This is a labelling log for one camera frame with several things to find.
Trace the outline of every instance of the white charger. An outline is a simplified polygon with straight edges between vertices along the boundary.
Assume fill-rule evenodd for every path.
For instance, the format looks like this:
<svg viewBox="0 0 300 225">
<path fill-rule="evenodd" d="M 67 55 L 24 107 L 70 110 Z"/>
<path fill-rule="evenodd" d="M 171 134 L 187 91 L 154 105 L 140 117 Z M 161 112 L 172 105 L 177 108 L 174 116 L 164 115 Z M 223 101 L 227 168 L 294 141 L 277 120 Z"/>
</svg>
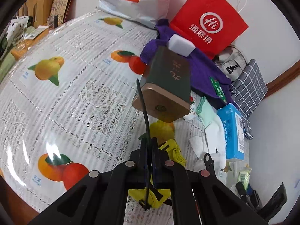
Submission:
<svg viewBox="0 0 300 225">
<path fill-rule="evenodd" d="M 187 57 L 192 51 L 196 48 L 196 46 L 189 40 L 174 34 L 167 43 L 167 47 L 172 52 L 175 52 L 179 55 Z"/>
</svg>

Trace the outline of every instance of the gray plaid pouch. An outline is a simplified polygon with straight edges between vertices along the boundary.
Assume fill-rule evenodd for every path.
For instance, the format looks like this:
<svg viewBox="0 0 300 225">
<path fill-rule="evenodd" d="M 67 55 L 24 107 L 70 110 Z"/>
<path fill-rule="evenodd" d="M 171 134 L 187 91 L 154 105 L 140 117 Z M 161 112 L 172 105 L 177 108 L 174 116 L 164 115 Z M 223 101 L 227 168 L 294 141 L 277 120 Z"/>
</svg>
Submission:
<svg viewBox="0 0 300 225">
<path fill-rule="evenodd" d="M 245 128 L 244 136 L 251 140 L 249 116 L 266 95 L 268 88 L 254 59 L 245 67 L 242 74 L 232 84 L 233 101 L 239 106 Z"/>
</svg>

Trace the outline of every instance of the glass cup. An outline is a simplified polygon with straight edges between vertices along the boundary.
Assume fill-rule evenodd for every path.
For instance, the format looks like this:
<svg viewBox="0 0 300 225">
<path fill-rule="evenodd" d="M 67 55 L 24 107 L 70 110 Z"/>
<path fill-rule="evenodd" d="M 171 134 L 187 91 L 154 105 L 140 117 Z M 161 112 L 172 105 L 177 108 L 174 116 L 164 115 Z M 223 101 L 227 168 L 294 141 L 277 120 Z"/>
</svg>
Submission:
<svg viewBox="0 0 300 225">
<path fill-rule="evenodd" d="M 47 18 L 47 26 L 49 33 L 51 33 L 53 31 L 53 16 Z"/>
<path fill-rule="evenodd" d="M 24 30 L 20 31 L 11 42 L 17 51 L 23 50 L 25 48 Z"/>
</svg>

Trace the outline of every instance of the white circle logo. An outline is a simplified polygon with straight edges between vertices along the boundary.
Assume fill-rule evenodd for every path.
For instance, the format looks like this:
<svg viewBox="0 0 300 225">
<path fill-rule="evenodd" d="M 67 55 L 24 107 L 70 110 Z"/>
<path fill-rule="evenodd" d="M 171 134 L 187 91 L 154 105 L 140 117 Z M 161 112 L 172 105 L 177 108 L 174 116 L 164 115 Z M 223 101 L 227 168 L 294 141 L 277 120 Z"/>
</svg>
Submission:
<svg viewBox="0 0 300 225">
<path fill-rule="evenodd" d="M 223 21 L 218 14 L 208 12 L 201 16 L 200 25 L 207 33 L 216 34 L 222 30 Z"/>
</svg>

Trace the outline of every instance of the beige bag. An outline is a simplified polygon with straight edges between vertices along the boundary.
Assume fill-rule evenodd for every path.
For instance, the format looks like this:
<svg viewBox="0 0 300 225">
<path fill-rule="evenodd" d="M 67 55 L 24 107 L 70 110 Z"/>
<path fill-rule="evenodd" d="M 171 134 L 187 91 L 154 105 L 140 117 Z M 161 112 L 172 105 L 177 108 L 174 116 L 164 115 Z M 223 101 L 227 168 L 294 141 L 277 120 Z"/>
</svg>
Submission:
<svg viewBox="0 0 300 225">
<path fill-rule="evenodd" d="M 154 28 L 159 19 L 166 17 L 170 0 L 99 0 L 98 8 Z"/>
</svg>

